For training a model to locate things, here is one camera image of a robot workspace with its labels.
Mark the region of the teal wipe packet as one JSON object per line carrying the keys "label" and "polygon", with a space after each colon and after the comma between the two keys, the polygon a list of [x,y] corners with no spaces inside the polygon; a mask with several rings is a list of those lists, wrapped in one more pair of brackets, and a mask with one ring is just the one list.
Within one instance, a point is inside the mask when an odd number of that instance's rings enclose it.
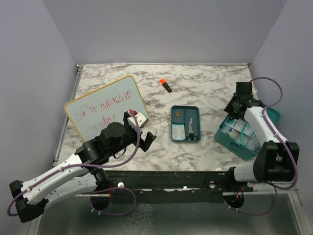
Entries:
{"label": "teal wipe packet", "polygon": [[242,119],[227,117],[224,121],[224,124],[235,129],[236,131],[239,131],[240,133],[247,135],[250,138],[252,138],[252,136],[254,135],[254,131],[251,126]]}

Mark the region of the white dressing packet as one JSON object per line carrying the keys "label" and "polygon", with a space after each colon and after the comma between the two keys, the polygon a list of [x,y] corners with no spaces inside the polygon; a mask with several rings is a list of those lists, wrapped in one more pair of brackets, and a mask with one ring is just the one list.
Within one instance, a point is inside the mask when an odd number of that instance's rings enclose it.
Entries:
{"label": "white dressing packet", "polygon": [[172,124],[172,139],[175,141],[185,140],[184,124]]}

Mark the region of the teal medicine box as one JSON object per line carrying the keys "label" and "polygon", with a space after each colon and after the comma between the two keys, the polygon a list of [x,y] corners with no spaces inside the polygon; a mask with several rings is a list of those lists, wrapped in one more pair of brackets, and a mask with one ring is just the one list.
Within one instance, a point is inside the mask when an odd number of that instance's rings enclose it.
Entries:
{"label": "teal medicine box", "polygon": [[256,137],[255,131],[252,138],[245,135],[246,145],[241,145],[240,143],[236,142],[231,137],[229,137],[227,134],[223,133],[221,131],[221,125],[215,134],[215,141],[218,142],[220,145],[227,148],[229,151],[233,152],[235,155],[237,155],[238,157],[245,161],[252,159],[259,153],[261,146],[260,142]]}

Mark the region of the large blue bandage packet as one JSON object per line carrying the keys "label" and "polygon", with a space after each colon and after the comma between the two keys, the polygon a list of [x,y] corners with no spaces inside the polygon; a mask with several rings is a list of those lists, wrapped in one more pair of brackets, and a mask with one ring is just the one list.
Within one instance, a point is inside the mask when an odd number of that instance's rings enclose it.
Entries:
{"label": "large blue bandage packet", "polygon": [[229,137],[231,137],[236,142],[240,143],[241,145],[246,145],[246,137],[244,133],[241,133],[232,127],[229,127],[226,124],[221,125],[221,131],[225,134],[227,134]]}

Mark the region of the blue divided tray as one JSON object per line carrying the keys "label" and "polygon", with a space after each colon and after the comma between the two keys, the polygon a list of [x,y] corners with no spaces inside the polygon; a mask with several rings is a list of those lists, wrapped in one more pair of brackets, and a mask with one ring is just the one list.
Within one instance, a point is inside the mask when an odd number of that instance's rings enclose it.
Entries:
{"label": "blue divided tray", "polygon": [[[180,116],[177,117],[175,112],[180,112]],[[196,136],[199,137],[198,141],[187,141],[186,137],[188,136],[188,123],[189,118],[193,119],[192,128]],[[172,139],[172,124],[184,124],[185,126],[185,140],[175,141]],[[173,142],[185,142],[185,143],[198,143],[201,140],[201,125],[200,125],[200,111],[196,106],[182,106],[174,105],[171,107],[171,140]]]}

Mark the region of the black handled scissors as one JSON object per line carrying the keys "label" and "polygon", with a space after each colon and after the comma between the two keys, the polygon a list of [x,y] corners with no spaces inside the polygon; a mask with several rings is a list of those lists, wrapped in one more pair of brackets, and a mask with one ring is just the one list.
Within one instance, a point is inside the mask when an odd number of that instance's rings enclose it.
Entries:
{"label": "black handled scissors", "polygon": [[193,132],[193,128],[192,128],[192,123],[193,123],[193,119],[190,117],[189,118],[189,123],[188,123],[188,136],[186,137],[187,141],[198,141],[199,137],[196,136]]}

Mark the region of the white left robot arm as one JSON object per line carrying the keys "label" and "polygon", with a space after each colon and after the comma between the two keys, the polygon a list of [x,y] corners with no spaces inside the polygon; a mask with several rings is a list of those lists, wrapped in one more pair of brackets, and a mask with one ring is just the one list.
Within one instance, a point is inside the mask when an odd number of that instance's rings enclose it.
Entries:
{"label": "white left robot arm", "polygon": [[84,142],[67,159],[42,175],[25,182],[11,182],[13,200],[7,209],[8,216],[17,216],[26,223],[63,198],[93,191],[105,192],[110,186],[104,172],[110,167],[109,159],[115,158],[118,152],[125,153],[131,144],[146,152],[156,139],[151,132],[146,139],[141,138],[141,130],[149,121],[143,113],[128,110],[123,121],[110,123],[99,136]]}

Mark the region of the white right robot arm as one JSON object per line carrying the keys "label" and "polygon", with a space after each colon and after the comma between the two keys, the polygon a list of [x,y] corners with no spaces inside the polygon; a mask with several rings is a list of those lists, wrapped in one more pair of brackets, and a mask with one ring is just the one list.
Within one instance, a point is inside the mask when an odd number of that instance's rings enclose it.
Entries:
{"label": "white right robot arm", "polygon": [[229,191],[238,190],[243,182],[291,182],[297,179],[296,163],[299,145],[288,141],[269,119],[263,102],[256,100],[251,82],[237,82],[236,90],[225,107],[235,124],[244,121],[260,143],[254,163],[233,168],[233,175],[225,178]]}

